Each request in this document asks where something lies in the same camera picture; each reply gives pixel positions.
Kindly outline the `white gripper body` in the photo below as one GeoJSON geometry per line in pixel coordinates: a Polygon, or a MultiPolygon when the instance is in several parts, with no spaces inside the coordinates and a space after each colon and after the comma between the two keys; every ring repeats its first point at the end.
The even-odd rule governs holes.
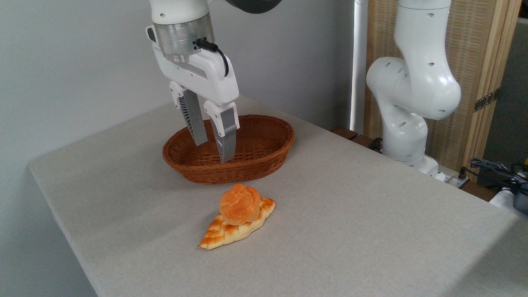
{"type": "Polygon", "coordinates": [[[191,54],[187,63],[181,63],[167,60],[155,42],[152,47],[162,73],[171,81],[218,106],[225,106],[238,98],[239,88],[229,58],[226,58],[229,73],[225,75],[224,60],[217,53],[203,49],[191,54]]]}

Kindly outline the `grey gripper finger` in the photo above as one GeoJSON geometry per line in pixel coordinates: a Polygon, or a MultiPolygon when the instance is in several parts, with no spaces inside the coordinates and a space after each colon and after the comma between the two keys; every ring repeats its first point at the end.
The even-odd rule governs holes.
{"type": "Polygon", "coordinates": [[[185,119],[187,128],[196,146],[207,142],[206,130],[197,94],[173,81],[170,82],[170,92],[177,109],[180,110],[185,119]]]}
{"type": "Polygon", "coordinates": [[[236,104],[218,106],[207,100],[204,110],[211,120],[221,163],[229,162],[236,151],[236,130],[240,128],[236,104]]]}

